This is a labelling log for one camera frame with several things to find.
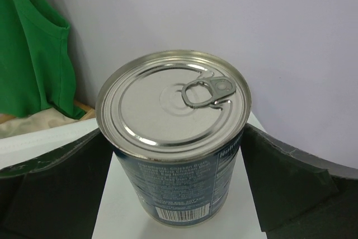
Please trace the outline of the tall blue label can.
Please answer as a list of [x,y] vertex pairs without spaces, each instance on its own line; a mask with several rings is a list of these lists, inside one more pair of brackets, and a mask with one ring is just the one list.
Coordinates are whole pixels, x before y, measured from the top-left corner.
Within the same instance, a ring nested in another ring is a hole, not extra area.
[[224,59],[167,50],[115,71],[96,120],[144,210],[188,227],[225,203],[251,105],[246,80]]

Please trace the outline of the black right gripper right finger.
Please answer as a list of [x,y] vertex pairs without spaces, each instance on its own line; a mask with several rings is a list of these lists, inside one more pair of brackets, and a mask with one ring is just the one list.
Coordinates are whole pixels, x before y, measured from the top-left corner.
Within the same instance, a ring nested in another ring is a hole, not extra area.
[[357,169],[246,124],[241,152],[267,238],[357,238]]

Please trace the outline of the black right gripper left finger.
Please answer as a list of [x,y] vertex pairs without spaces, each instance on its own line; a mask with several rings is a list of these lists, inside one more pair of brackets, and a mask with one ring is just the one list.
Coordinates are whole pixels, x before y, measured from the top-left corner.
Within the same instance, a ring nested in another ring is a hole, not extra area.
[[96,129],[1,169],[1,238],[91,238],[111,159]]

